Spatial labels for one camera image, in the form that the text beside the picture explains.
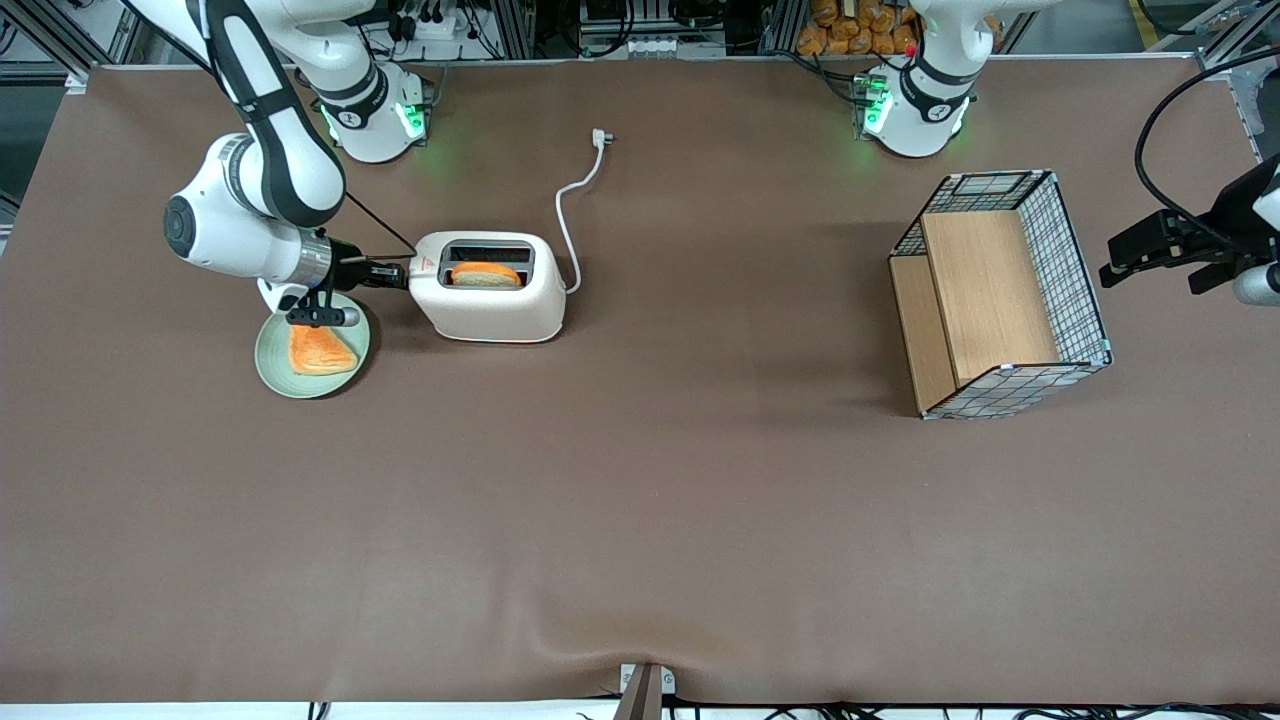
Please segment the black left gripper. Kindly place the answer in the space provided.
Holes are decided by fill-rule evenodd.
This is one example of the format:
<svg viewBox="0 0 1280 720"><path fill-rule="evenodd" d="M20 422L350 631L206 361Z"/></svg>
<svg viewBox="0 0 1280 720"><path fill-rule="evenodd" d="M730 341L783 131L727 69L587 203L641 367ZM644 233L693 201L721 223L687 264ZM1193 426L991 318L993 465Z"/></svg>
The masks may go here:
<svg viewBox="0 0 1280 720"><path fill-rule="evenodd" d="M1108 241L1100 283L1112 288L1139 272L1193 263L1277 260L1279 155L1274 154L1224 187L1199 217L1211 238L1196 245L1198 229L1175 211L1155 211Z"/></svg>

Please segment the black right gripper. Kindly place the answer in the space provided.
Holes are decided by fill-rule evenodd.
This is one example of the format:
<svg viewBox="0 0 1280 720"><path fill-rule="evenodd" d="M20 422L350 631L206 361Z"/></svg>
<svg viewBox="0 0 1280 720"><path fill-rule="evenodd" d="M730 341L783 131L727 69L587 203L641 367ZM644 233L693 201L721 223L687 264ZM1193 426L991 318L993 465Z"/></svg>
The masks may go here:
<svg viewBox="0 0 1280 720"><path fill-rule="evenodd" d="M408 278L402 264L367 260L357 246L346 241L330 238L330 287L334 291L349 291L357 287L367 273L369 287L408 288Z"/></svg>

